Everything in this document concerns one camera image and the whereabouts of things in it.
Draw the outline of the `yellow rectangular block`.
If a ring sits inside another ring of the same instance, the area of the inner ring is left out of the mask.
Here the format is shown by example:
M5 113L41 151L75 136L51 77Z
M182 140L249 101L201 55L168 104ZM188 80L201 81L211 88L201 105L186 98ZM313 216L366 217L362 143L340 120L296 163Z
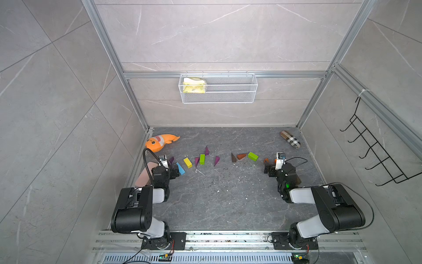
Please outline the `yellow rectangular block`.
M192 167L193 167L193 164L192 164L192 162L190 161L190 159L189 159L189 158L185 158L185 159L184 159L184 163L186 164L186 166L187 166L188 168L192 168Z

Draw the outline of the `green rectangular block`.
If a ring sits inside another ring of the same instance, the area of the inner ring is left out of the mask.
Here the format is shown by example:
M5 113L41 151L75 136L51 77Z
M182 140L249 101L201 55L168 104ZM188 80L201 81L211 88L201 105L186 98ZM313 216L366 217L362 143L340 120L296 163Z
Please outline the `green rectangular block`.
M205 160L206 160L206 155L205 154L201 154L200 155L200 165L204 165L205 164Z

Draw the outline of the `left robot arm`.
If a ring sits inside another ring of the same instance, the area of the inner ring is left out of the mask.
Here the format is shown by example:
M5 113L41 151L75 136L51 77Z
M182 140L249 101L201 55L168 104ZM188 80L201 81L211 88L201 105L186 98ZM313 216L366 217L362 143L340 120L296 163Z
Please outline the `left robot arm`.
M144 245L160 250L173 248L169 226L153 216L153 205L169 198L169 182L180 175L178 165L161 166L149 162L140 173L134 188L120 191L111 219L111 230L119 234L136 234Z

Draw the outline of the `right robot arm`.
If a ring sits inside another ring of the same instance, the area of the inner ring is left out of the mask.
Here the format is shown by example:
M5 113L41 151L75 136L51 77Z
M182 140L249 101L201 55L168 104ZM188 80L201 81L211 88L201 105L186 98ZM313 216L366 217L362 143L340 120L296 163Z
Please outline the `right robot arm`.
M365 226L363 211L341 183L301 188L296 168L288 162L271 165L265 161L264 173L276 179L278 193L288 204L316 207L317 215L290 225L287 241L292 248L310 246L322 234L358 230Z

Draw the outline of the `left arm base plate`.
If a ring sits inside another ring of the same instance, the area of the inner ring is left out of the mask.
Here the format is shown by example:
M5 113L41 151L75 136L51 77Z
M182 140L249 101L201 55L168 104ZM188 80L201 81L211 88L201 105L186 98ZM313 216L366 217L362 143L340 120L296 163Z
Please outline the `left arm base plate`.
M142 242L143 249L150 250L184 250L187 242L186 232L170 232L161 238L147 239Z

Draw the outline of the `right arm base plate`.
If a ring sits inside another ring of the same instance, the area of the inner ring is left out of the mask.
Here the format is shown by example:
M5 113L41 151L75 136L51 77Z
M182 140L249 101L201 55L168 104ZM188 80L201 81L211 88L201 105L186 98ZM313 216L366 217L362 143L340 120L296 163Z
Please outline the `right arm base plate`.
M290 235L289 232L272 232L267 236L275 250L317 250L319 245L316 238L305 238Z

